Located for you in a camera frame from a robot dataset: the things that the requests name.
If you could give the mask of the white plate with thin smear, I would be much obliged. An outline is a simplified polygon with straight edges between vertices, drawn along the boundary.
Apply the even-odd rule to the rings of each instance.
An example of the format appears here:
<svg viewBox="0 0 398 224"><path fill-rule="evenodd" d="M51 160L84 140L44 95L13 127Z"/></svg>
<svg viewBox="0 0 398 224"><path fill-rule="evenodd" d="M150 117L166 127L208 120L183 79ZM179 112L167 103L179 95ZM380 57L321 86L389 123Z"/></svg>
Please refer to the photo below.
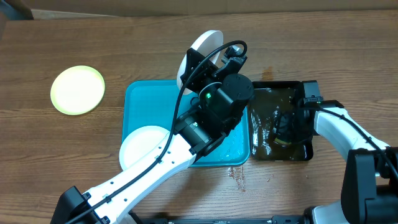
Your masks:
<svg viewBox="0 0 398 224"><path fill-rule="evenodd" d="M207 56L214 49L223 45L223 33L220 30L208 30L204 32L196 41L191 45L191 48L201 53L203 56ZM187 55L184 56L180 67L177 72L177 86L180 90L182 87L181 76L184 74L187 67Z"/></svg>

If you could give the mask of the green yellow sponge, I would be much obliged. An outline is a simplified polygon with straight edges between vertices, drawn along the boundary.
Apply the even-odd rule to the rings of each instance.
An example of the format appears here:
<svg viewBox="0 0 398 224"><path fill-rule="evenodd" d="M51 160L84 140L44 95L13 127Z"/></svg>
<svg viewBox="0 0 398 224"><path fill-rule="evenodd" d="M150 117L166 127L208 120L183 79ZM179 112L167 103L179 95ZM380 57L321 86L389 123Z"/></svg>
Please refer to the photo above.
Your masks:
<svg viewBox="0 0 398 224"><path fill-rule="evenodd" d="M282 145L290 145L294 140L294 133L290 125L275 126L274 142Z"/></svg>

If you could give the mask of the yellow plate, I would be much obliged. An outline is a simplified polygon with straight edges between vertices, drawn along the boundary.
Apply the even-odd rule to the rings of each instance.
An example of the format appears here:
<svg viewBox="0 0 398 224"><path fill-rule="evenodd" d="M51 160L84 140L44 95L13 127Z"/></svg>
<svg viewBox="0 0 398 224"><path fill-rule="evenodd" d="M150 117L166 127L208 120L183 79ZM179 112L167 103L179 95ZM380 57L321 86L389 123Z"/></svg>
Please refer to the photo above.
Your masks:
<svg viewBox="0 0 398 224"><path fill-rule="evenodd" d="M50 89L53 106L67 115L81 115L93 110L104 97L105 82L93 67L77 65L60 73Z"/></svg>

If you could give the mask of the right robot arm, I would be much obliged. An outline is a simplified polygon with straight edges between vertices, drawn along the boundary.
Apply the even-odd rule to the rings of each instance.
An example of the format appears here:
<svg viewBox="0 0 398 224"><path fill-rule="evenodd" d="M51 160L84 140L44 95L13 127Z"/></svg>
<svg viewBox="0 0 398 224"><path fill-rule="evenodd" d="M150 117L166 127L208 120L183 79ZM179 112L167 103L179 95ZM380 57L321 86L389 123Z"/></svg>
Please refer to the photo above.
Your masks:
<svg viewBox="0 0 398 224"><path fill-rule="evenodd" d="M274 141L310 143L324 137L346 162L339 201L306 209L305 223L397 223L397 148L362 128L336 100L325 101L316 81L294 88L291 111L280 113Z"/></svg>

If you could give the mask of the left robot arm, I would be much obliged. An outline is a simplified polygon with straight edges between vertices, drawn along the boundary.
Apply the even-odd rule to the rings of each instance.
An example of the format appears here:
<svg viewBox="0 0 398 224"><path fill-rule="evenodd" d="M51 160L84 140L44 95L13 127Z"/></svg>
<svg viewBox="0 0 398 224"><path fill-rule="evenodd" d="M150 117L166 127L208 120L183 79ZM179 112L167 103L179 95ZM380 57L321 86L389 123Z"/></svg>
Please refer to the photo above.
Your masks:
<svg viewBox="0 0 398 224"><path fill-rule="evenodd" d="M121 173L81 193L61 194L52 223L133 223L131 210L174 174L209 155L240 123L254 96L252 81L240 74L247 45L242 40L215 49L223 53L217 67L211 55L187 50L182 89L198 95L186 112L174 111L169 129L144 126L133 131L120 149Z"/></svg>

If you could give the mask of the black water tray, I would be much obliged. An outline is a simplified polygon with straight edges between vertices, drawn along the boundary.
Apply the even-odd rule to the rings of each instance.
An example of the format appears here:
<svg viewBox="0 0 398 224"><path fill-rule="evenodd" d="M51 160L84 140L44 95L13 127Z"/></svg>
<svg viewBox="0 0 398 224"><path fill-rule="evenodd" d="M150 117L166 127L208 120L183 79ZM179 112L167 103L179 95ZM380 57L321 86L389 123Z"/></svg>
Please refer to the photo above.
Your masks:
<svg viewBox="0 0 398 224"><path fill-rule="evenodd" d="M300 81L254 82L254 99L248 105L251 155L257 161L309 161L311 141L281 145L273 140L274 120L281 111L293 108L292 98Z"/></svg>

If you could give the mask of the blue plastic tray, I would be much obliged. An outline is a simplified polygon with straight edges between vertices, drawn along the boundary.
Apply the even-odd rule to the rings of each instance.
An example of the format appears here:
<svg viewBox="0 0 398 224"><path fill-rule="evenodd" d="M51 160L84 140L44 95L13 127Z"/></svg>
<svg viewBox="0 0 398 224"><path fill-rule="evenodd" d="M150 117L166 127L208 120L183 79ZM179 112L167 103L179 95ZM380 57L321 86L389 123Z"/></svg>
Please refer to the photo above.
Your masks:
<svg viewBox="0 0 398 224"><path fill-rule="evenodd" d="M171 127L179 89L175 80L139 80L127 87L124 102L122 139L143 126ZM250 156L248 113L209 155L192 167L240 166Z"/></svg>

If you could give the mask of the white plate with orange stain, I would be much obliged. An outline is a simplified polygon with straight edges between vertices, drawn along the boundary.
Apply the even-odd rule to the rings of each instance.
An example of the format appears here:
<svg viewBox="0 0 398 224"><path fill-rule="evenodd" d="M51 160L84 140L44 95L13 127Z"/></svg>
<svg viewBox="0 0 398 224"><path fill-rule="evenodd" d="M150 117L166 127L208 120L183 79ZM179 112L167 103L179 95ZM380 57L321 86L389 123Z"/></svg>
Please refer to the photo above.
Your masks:
<svg viewBox="0 0 398 224"><path fill-rule="evenodd" d="M160 126L144 126L134 130L123 141L119 151L119 163L127 170L167 137L169 131Z"/></svg>

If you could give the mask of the cardboard backdrop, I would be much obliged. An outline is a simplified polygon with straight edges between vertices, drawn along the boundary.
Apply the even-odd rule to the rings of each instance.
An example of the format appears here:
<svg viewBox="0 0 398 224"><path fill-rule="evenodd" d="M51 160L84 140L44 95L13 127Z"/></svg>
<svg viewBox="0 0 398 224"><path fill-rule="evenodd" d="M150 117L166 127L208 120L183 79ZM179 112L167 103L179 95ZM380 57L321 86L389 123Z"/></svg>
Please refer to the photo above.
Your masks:
<svg viewBox="0 0 398 224"><path fill-rule="evenodd" d="M106 16L168 16L255 12L397 9L397 0L23 0L1 1L10 19L33 19L33 10Z"/></svg>

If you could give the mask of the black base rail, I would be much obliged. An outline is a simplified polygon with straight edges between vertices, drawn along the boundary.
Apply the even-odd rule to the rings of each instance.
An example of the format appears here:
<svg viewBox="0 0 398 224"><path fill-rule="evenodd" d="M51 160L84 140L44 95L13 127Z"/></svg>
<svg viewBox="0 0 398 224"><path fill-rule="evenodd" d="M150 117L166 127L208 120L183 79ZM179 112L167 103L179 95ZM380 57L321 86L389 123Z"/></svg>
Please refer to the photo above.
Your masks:
<svg viewBox="0 0 398 224"><path fill-rule="evenodd" d="M136 223L150 224L310 224L305 215L275 215L271 218L213 218L213 219L168 219L139 218L134 212L129 212Z"/></svg>

